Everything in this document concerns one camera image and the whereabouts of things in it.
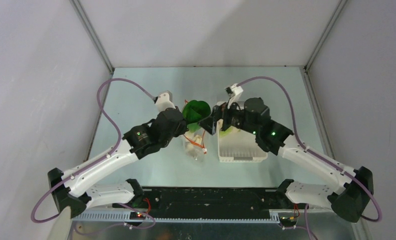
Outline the green bok choy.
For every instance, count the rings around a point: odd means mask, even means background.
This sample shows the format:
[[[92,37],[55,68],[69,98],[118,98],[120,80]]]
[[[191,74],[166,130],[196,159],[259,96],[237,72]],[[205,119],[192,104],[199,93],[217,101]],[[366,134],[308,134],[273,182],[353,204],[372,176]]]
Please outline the green bok choy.
[[[201,127],[198,122],[211,113],[209,104],[203,100],[185,100],[184,107],[182,109],[183,117],[187,121],[188,131],[194,133]]]

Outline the clear zip top bag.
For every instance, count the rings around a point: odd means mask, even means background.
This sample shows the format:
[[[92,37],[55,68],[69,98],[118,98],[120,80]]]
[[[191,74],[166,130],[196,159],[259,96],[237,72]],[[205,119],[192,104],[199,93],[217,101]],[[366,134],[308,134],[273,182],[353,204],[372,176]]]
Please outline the clear zip top bag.
[[[184,151],[195,162],[202,162],[207,148],[199,122],[210,115],[211,109],[203,100],[185,100],[181,112],[187,123],[187,132],[182,136]]]

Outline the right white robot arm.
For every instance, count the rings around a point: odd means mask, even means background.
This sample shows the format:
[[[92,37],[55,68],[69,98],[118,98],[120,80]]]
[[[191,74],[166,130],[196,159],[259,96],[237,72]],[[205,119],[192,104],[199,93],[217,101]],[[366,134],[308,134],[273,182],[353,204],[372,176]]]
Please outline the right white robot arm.
[[[373,173],[362,166],[359,169],[316,152],[298,141],[292,130],[271,119],[270,109],[259,97],[244,102],[226,102],[213,107],[210,115],[198,122],[207,132],[235,127],[253,134],[258,147],[303,167],[324,180],[324,184],[305,184],[293,179],[284,180],[277,188],[279,207],[289,209],[294,204],[310,204],[331,209],[342,219],[356,223],[363,216],[370,197],[374,194]]]

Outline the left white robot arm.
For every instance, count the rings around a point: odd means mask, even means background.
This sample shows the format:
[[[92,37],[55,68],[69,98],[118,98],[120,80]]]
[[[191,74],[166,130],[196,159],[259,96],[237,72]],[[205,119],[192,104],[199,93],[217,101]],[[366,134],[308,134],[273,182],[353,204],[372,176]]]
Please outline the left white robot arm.
[[[155,119],[134,126],[126,132],[118,146],[72,169],[58,168],[47,174],[52,198],[58,212],[66,207],[74,218],[85,210],[107,204],[128,204],[138,208],[144,202],[144,191],[136,179],[114,185],[98,185],[98,181],[128,164],[154,154],[169,145],[173,138],[186,133],[186,120],[179,108],[167,108]]]

